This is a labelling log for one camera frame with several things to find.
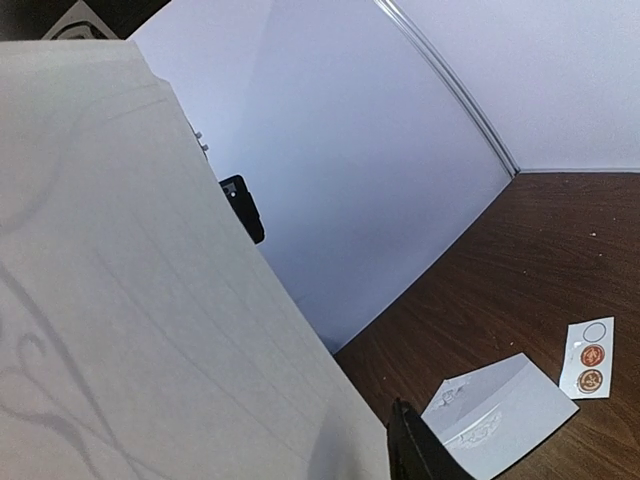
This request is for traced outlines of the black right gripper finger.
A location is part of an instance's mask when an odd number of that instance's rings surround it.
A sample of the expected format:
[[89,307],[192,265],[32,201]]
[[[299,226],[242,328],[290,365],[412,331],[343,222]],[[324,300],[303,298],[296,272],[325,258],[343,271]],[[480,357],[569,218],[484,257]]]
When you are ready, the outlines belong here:
[[394,400],[387,423],[387,450],[394,480],[472,479],[415,408],[400,398]]

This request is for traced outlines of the grey envelope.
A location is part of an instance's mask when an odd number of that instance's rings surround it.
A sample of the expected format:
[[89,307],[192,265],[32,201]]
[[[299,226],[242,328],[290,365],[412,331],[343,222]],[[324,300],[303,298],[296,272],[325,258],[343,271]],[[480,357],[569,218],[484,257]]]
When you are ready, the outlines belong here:
[[493,479],[579,410],[525,354],[446,379],[422,419],[471,476]]

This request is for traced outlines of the brown seal sticker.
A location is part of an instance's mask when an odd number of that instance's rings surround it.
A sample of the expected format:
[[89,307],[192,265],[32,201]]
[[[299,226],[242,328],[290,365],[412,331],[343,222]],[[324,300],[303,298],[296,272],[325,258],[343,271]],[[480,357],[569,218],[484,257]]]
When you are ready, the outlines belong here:
[[581,393],[592,394],[600,389],[603,380],[603,374],[599,370],[588,369],[579,375],[576,385]]

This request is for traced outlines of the red seal sticker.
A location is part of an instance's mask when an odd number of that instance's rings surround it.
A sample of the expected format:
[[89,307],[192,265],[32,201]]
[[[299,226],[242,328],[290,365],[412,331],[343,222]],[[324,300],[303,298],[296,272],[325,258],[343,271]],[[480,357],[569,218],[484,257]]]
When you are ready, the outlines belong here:
[[593,368],[601,364],[605,359],[606,351],[598,344],[587,345],[580,355],[581,363],[587,368]]

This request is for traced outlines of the white sticker sheet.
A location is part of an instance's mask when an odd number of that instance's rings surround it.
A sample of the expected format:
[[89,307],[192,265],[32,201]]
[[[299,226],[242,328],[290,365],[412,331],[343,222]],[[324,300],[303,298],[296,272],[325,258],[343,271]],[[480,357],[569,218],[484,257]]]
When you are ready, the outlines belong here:
[[570,324],[559,388],[572,400],[610,397],[615,318]]

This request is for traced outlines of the left aluminium frame post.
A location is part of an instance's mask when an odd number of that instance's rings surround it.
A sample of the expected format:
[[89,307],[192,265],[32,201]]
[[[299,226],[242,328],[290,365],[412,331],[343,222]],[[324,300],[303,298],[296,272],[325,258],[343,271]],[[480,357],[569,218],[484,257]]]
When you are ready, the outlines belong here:
[[471,92],[435,45],[401,9],[396,1],[381,0],[375,1],[375,4],[395,24],[421,58],[429,65],[478,130],[503,170],[511,179],[514,179],[520,173],[520,168],[509,148]]

